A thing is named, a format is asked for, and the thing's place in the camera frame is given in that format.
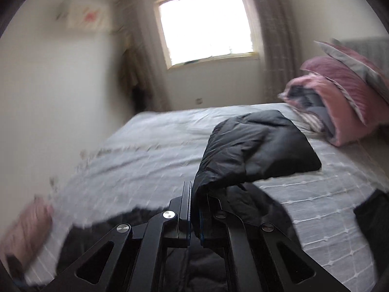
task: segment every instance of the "pink pillow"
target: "pink pillow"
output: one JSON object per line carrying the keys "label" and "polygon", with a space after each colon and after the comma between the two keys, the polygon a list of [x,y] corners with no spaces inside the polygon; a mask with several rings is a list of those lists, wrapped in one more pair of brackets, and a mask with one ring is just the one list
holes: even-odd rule
{"label": "pink pillow", "polygon": [[332,57],[315,57],[304,62],[301,70],[317,73],[332,81],[363,124],[369,126],[389,123],[389,105],[340,61]]}
{"label": "pink pillow", "polygon": [[380,68],[356,51],[344,46],[316,42],[331,57],[339,60],[354,71],[363,81],[375,89],[389,104],[389,79]]}
{"label": "pink pillow", "polygon": [[10,271],[7,257],[14,256],[24,271],[43,246],[52,225],[53,207],[37,197],[19,215],[0,242],[0,258]]}
{"label": "pink pillow", "polygon": [[344,145],[370,134],[376,128],[374,125],[363,125],[338,87],[323,76],[311,73],[308,76],[293,79],[286,85],[280,98],[286,103],[301,109],[302,107],[298,101],[291,100],[288,97],[288,92],[294,85],[313,89],[321,97],[335,126],[335,135],[329,138],[331,144],[335,146]]}

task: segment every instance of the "bed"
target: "bed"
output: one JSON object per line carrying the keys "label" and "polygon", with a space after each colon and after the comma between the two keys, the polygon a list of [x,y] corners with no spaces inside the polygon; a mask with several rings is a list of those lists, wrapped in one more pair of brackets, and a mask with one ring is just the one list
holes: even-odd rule
{"label": "bed", "polygon": [[89,226],[135,207],[157,209],[193,181],[216,124],[236,115],[279,110],[306,135],[322,170],[255,184],[289,213],[302,247],[352,292],[376,282],[371,251],[353,208],[389,180],[359,143],[330,145],[287,104],[221,107],[136,115],[51,194],[53,229],[26,273],[28,283],[54,278],[58,256],[73,224]]}

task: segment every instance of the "black jacket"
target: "black jacket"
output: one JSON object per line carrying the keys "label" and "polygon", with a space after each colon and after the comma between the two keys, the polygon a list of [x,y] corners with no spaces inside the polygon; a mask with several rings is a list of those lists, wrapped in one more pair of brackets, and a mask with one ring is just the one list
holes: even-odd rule
{"label": "black jacket", "polygon": [[244,183],[320,168],[321,162],[305,135],[279,111],[227,119],[213,130],[193,183],[191,219],[196,235],[200,224],[198,200],[212,192],[224,210],[243,222],[256,226],[272,222],[296,241],[282,206],[254,185]]}

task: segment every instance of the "gray curtain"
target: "gray curtain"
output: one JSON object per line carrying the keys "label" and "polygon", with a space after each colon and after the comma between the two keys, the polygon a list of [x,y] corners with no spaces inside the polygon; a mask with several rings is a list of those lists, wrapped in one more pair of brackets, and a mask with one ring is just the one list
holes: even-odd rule
{"label": "gray curtain", "polygon": [[288,0],[254,0],[265,53],[265,103],[279,102],[277,95],[289,80],[300,76],[301,49]]}
{"label": "gray curtain", "polygon": [[118,22],[122,25],[123,44],[128,43],[126,52],[131,52],[131,56],[124,54],[127,63],[124,63],[125,67],[122,66],[121,70],[122,72],[127,70],[127,73],[121,74],[121,84],[123,85],[124,78],[128,87],[136,83],[142,85],[142,88],[146,91],[145,110],[155,112],[170,111],[171,108],[163,80],[158,77],[158,72],[150,62],[144,44],[145,36],[143,36],[139,25],[139,14],[137,11],[139,3],[140,0],[120,0],[116,5],[119,17]]}

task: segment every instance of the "window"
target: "window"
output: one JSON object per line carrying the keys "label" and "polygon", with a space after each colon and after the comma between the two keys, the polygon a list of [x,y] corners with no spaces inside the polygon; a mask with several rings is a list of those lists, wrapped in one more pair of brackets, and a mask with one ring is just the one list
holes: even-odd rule
{"label": "window", "polygon": [[253,52],[243,0],[169,0],[159,15],[168,66]]}

